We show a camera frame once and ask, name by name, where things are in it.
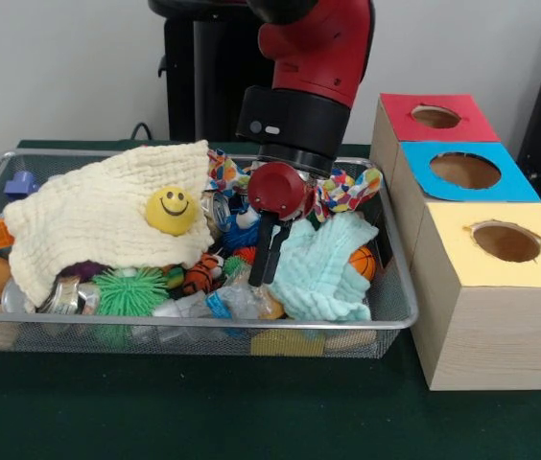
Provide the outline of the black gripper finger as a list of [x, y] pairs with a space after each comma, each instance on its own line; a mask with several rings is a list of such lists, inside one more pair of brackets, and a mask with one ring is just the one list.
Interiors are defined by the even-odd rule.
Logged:
[[281, 246], [283, 242], [290, 236], [292, 225], [293, 222], [288, 220], [281, 221], [278, 225], [274, 225], [272, 227], [269, 253], [264, 273], [265, 284], [271, 284], [274, 280], [281, 255]]
[[264, 281], [274, 223], [275, 213], [267, 211], [261, 213], [256, 254], [248, 278], [248, 283], [253, 287], [262, 286]]

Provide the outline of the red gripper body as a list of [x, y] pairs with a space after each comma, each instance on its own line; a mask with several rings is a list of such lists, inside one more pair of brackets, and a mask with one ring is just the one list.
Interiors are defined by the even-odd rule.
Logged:
[[253, 171], [247, 198], [254, 210], [272, 213], [280, 220], [306, 218], [315, 201], [315, 187], [283, 162], [263, 164]]

